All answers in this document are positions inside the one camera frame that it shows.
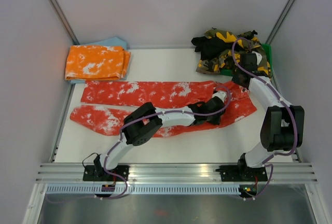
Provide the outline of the camouflage yellow green trousers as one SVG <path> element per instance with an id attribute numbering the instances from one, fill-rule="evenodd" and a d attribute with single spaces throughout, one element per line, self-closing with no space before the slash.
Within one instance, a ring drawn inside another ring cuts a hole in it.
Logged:
<path id="1" fill-rule="evenodd" d="M 241 34 L 234 34 L 231 31 L 212 28 L 204 33 L 207 38 L 218 37 L 226 43 L 231 43 L 231 49 L 223 51 L 218 57 L 211 60 L 199 60 L 196 71 L 203 74 L 219 75 L 223 68 L 231 69 L 232 74 L 236 69 L 234 61 L 240 62 L 240 54 L 257 51 L 266 54 L 262 48 L 261 42 L 257 38 L 258 33 L 255 30 L 247 31 Z M 267 66 L 259 66 L 258 70 L 264 72 L 264 76 L 271 77 L 269 72 L 269 63 Z"/>

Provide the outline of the red white tie-dye trousers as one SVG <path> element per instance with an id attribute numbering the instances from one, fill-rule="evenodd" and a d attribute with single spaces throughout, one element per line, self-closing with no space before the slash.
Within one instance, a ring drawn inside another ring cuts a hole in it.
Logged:
<path id="1" fill-rule="evenodd" d="M 70 114 L 70 119 L 84 127 L 106 136 L 117 136 L 124 118 L 130 111 L 112 109 L 102 105 L 139 107 L 152 102 L 155 107 L 180 108 L 196 102 L 207 102 L 218 86 L 230 90 L 231 102 L 223 114 L 220 125 L 204 123 L 199 126 L 161 128 L 154 137 L 170 137 L 182 133 L 223 128 L 254 113 L 248 90 L 229 81 L 203 82 L 98 82 L 86 83 L 80 105 Z"/>

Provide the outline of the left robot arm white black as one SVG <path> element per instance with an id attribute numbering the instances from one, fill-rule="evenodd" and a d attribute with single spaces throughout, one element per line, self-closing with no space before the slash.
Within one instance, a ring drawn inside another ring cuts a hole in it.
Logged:
<path id="1" fill-rule="evenodd" d="M 124 119 L 115 145 L 94 159 L 95 176 L 102 181 L 109 180 L 119 160 L 133 147 L 149 141 L 161 128 L 190 127 L 205 123 L 219 125 L 229 105 L 226 98 L 214 96 L 207 102 L 174 109 L 157 108 L 151 102 L 143 104 Z"/>

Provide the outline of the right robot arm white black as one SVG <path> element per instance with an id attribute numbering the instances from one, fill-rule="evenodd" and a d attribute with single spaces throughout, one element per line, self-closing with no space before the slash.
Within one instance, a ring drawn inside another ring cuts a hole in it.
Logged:
<path id="1" fill-rule="evenodd" d="M 302 144 L 305 111 L 285 100 L 265 72 L 258 70 L 260 54 L 240 55 L 233 82 L 247 88 L 266 110 L 259 143 L 238 160 L 236 173 L 249 180 L 274 156 L 289 156 Z"/>

